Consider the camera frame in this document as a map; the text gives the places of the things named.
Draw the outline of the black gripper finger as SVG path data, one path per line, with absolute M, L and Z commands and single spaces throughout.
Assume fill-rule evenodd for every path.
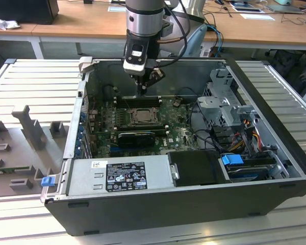
M 165 78 L 165 73 L 161 69 L 147 68 L 143 76 L 143 88 L 147 89 L 148 87 L 154 85 L 155 83 L 159 82 L 163 78 Z
M 145 87 L 146 75 L 143 76 L 132 75 L 132 78 L 135 80 L 135 84 L 137 87 L 137 94 L 139 96 L 144 95 L 146 93 L 146 87 Z

